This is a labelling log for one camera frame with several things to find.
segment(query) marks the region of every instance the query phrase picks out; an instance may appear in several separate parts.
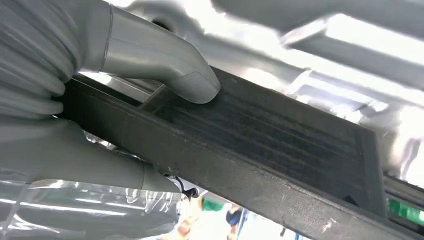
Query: ribbed surface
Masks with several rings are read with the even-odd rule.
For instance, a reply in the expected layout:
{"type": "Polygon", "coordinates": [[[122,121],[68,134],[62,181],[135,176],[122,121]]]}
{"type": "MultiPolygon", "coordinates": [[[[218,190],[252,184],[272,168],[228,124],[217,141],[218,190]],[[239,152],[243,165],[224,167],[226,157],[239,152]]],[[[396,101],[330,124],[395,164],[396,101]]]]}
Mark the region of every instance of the ribbed surface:
{"type": "Polygon", "coordinates": [[[50,97],[64,93],[63,82],[82,61],[65,7],[0,1],[0,116],[42,119],[62,111],[50,97]]]}
{"type": "MultiPolygon", "coordinates": [[[[368,201],[378,199],[371,195],[381,196],[377,182],[367,183],[358,137],[365,129],[286,97],[255,90],[243,80],[220,81],[222,93],[211,103],[190,104],[163,91],[144,109],[360,207],[368,208],[368,201]]],[[[377,165],[378,159],[367,164],[377,165]]]]}

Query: reflective metal surface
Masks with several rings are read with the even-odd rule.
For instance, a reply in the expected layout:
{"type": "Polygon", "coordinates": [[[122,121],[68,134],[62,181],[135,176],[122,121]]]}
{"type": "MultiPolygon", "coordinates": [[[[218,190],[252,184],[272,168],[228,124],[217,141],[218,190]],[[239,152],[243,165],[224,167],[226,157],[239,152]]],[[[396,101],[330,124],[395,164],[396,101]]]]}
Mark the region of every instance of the reflective metal surface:
{"type": "Polygon", "coordinates": [[[186,197],[84,182],[4,180],[0,169],[0,239],[160,239],[174,229],[186,197]]]}
{"type": "Polygon", "coordinates": [[[424,187],[420,1],[107,1],[192,43],[211,66],[375,131],[383,170],[424,187]],[[368,55],[353,59],[334,44],[291,48],[329,20],[333,38],[368,55]],[[373,65],[387,59],[390,69],[373,65]]]}

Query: green object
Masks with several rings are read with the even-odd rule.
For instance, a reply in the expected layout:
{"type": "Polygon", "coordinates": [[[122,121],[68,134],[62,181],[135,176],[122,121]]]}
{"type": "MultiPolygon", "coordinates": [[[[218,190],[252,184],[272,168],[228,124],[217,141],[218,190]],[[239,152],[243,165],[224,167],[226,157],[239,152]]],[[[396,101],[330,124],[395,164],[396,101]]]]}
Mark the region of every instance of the green object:
{"type": "Polygon", "coordinates": [[[406,218],[409,221],[424,226],[424,212],[410,207],[409,205],[396,201],[394,199],[389,199],[387,201],[387,207],[390,212],[396,214],[400,217],[406,218]]]}
{"type": "Polygon", "coordinates": [[[223,207],[224,207],[224,204],[221,204],[206,198],[203,199],[203,204],[202,204],[203,211],[218,212],[218,211],[221,211],[223,207]]]}

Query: black plastic part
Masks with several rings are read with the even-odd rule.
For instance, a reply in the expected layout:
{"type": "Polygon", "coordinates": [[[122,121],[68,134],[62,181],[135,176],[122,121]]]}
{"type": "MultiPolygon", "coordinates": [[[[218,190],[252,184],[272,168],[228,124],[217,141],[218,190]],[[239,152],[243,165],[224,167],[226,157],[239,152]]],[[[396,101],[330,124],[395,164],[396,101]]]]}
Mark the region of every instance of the black plastic part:
{"type": "Polygon", "coordinates": [[[386,217],[375,134],[279,93],[217,71],[208,104],[164,89],[142,108],[178,129],[386,217]]]}

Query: transparent plastic sheet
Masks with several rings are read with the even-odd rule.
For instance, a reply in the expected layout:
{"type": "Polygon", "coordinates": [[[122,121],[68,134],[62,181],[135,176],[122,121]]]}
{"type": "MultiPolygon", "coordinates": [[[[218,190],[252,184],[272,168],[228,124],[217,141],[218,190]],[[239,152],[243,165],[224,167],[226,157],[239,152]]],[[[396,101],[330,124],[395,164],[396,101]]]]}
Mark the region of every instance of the transparent plastic sheet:
{"type": "Polygon", "coordinates": [[[23,179],[0,168],[0,240],[307,239],[201,188],[200,197],[188,199],[172,192],[23,179]]]}
{"type": "Polygon", "coordinates": [[[2,240],[162,239],[179,222],[182,203],[188,201],[174,192],[0,179],[2,240]]]}

